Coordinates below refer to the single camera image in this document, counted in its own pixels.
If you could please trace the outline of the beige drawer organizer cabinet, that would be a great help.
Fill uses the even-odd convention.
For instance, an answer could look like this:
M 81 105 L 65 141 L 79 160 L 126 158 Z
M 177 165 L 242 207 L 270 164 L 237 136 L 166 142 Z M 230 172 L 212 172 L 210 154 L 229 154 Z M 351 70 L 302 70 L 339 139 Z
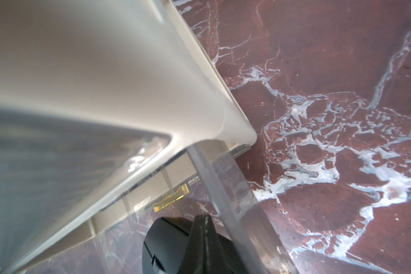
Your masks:
M 0 1 L 0 110 L 155 132 L 159 152 L 10 274 L 183 149 L 204 140 L 240 152 L 247 117 L 170 1 Z

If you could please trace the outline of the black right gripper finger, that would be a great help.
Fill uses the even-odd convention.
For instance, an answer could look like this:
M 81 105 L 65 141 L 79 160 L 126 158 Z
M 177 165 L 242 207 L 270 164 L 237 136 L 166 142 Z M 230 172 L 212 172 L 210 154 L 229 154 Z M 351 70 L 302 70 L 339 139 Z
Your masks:
M 195 217 L 179 274 L 230 274 L 212 218 Z

